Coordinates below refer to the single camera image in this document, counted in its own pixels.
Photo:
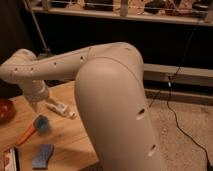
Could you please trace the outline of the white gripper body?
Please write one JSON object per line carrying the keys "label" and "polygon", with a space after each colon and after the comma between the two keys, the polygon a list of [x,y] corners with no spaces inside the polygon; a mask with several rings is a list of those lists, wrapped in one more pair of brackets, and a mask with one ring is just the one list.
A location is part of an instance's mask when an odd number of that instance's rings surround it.
{"label": "white gripper body", "polygon": [[49,97],[48,86],[43,80],[24,81],[20,88],[29,103],[36,103]]}

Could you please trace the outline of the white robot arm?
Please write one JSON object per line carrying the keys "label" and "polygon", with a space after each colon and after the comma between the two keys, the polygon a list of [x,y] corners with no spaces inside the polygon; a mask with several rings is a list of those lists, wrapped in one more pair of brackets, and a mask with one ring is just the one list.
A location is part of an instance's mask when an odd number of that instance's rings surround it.
{"label": "white robot arm", "polygon": [[103,171],[167,171],[143,85],[140,52],[125,42],[38,59],[27,49],[0,65],[29,103],[48,97],[47,80],[73,79],[79,115]]}

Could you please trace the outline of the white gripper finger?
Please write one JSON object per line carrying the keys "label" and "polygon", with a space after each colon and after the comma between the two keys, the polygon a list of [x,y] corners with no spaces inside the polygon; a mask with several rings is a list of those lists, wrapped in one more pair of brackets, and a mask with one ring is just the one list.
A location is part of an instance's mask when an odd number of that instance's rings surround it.
{"label": "white gripper finger", "polygon": [[31,108],[32,108],[35,112],[38,112],[38,106],[37,106],[37,103],[36,103],[36,102],[30,103],[30,105],[31,105]]}
{"label": "white gripper finger", "polygon": [[44,100],[48,104],[52,104],[52,105],[55,105],[55,106],[58,105],[58,102],[54,98],[52,98],[52,97],[47,97]]}

